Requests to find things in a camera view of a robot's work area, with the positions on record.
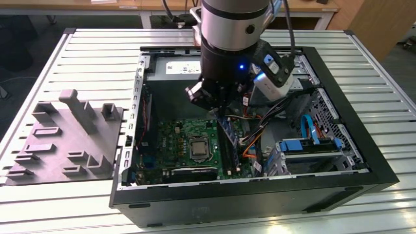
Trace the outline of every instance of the cable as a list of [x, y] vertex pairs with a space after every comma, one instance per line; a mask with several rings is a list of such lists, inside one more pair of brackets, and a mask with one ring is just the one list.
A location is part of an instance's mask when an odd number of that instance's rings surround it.
[[252, 143], [248, 145], [247, 149], [244, 150], [243, 157], [256, 157], [255, 155], [247, 155], [247, 152], [248, 152], [249, 148], [253, 146], [253, 144], [256, 143], [256, 141], [259, 140], [261, 134], [263, 134], [263, 131], [261, 131], [261, 133], [256, 136], [255, 140], [252, 141]]
[[284, 0], [284, 5], [285, 5], [285, 22], [287, 22], [288, 33], [291, 35], [291, 55], [295, 56], [295, 34], [293, 34], [292, 21], [291, 21], [291, 11], [288, 8], [287, 0]]
[[0, 82], [0, 84], [3, 84], [3, 83], [5, 83], [5, 82], [8, 82], [8, 81], [11, 81], [11, 80], [15, 80], [15, 79], [25, 79], [25, 78], [33, 78], [33, 79], [37, 79], [37, 77], [15, 77], [15, 78], [11, 78], [11, 79], [7, 79], [7, 80], [1, 81], [1, 82]]
[[173, 20], [173, 15], [172, 15], [172, 12], [171, 12], [169, 7], [168, 7], [167, 0], [161, 0], [161, 5], [163, 5], [164, 11], [165, 11], [169, 19]]
[[184, 14], [187, 14], [188, 9], [188, 0], [184, 0]]
[[243, 117], [243, 116], [235, 116], [235, 115], [225, 115], [225, 116], [227, 116], [227, 117], [235, 117], [235, 118], [239, 118], [239, 119], [253, 120], [252, 118]]

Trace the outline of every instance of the black cable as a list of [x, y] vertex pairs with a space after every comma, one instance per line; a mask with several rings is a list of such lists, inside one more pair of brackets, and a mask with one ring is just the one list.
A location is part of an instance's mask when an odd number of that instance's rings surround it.
[[184, 0], [184, 14], [187, 14], [188, 10], [188, 0]]
[[311, 94], [315, 90], [316, 88], [308, 88], [303, 91], [293, 92], [284, 98], [279, 99], [279, 102], [267, 111], [256, 128], [252, 130], [252, 133], [249, 134], [249, 136], [244, 138], [243, 142], [248, 141], [252, 137], [255, 137], [263, 131], [263, 129], [269, 123], [269, 120], [273, 118], [275, 115], [280, 114], [287, 109], [288, 105], [291, 104], [292, 100], [296, 97], [304, 94]]
[[165, 11], [169, 19], [173, 20], [173, 15], [172, 15], [172, 12], [171, 12], [169, 7], [168, 7], [167, 0], [161, 0], [161, 5], [163, 5], [164, 11]]
[[295, 34], [293, 34], [292, 21], [291, 21], [291, 11], [288, 8], [287, 0], [284, 0], [284, 5], [285, 5], [285, 22], [287, 22], [288, 34], [291, 36], [291, 55], [295, 57]]

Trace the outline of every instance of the aluminum extrusion table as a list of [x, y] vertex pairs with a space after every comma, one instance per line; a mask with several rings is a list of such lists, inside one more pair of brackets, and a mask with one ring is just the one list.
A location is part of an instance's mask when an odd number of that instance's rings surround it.
[[[363, 47], [343, 31], [296, 31], [296, 44], [315, 46], [400, 182], [325, 213], [140, 229], [108, 207], [111, 180], [0, 187], [0, 233], [368, 233], [416, 228], [416, 106]], [[263, 39], [288, 46], [287, 31]], [[141, 46], [192, 45], [192, 31], [77, 29], [63, 35], [37, 82], [0, 143], [0, 176], [24, 146], [37, 101], [56, 101], [77, 89], [92, 107], [113, 102], [129, 108]]]

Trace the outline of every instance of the sticker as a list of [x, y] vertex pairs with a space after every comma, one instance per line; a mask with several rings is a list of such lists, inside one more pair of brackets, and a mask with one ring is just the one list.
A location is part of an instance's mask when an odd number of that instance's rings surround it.
[[119, 6], [120, 9], [137, 9], [136, 6]]
[[255, 169], [261, 172], [261, 165], [260, 163], [257, 163], [257, 161], [255, 162]]
[[244, 106], [248, 106], [248, 100], [249, 100], [248, 97], [243, 97], [243, 105]]
[[167, 75], [200, 73], [201, 63], [199, 61], [172, 61], [167, 63]]

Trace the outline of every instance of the black wire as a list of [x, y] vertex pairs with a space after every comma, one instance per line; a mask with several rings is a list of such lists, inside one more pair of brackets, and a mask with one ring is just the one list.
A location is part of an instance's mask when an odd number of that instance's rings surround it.
[[169, 7], [168, 7], [167, 0], [161, 0], [161, 5], [163, 5], [164, 11], [165, 11], [169, 19], [173, 20], [173, 15], [172, 15], [172, 12], [171, 12]]
[[295, 56], [295, 34], [293, 34], [292, 21], [291, 21], [291, 11], [288, 8], [287, 0], [284, 0], [284, 4], [285, 4], [285, 22], [287, 22], [288, 33], [291, 36], [291, 55]]

